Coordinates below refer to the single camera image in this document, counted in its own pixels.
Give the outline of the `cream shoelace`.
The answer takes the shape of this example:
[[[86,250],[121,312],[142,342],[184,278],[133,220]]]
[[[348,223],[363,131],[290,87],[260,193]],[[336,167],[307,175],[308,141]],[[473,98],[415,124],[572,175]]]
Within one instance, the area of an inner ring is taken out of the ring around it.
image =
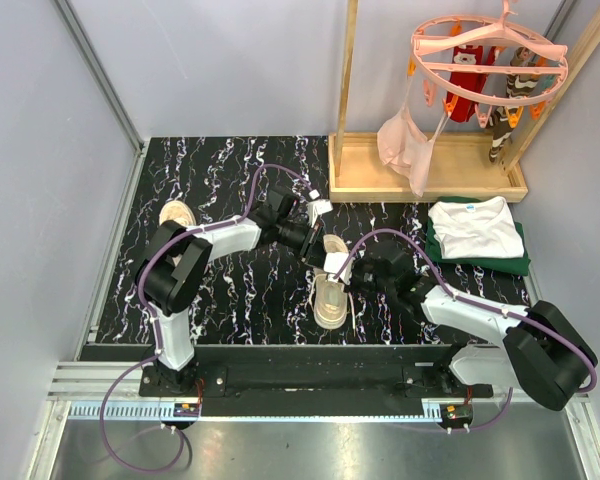
[[[323,270],[313,270],[310,286],[309,305],[316,324],[329,331],[337,330],[351,320],[356,327],[356,311],[352,293],[343,283],[334,283],[327,279]]]

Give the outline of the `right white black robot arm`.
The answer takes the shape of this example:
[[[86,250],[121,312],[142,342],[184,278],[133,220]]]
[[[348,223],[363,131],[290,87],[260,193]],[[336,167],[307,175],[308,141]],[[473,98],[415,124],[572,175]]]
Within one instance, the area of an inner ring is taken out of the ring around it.
[[[550,302],[510,305],[467,295],[439,278],[416,274],[394,241],[372,246],[346,274],[356,292],[382,293],[417,319],[479,339],[476,346],[456,348],[434,371],[443,395],[456,396],[474,385],[500,386],[560,411],[575,394],[597,384],[595,353]]]

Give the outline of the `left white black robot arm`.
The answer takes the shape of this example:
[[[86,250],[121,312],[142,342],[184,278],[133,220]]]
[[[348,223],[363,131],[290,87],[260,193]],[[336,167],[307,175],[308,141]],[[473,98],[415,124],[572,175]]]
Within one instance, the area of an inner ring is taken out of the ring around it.
[[[191,227],[166,220],[159,226],[137,263],[135,282],[155,325],[156,360],[165,367],[161,384],[173,395],[186,395],[195,386],[196,372],[188,366],[194,358],[188,309],[209,263],[277,243],[311,268],[324,266],[321,216],[333,206],[312,191],[302,223],[290,218],[298,203],[297,196],[275,187],[264,201],[228,220]]]

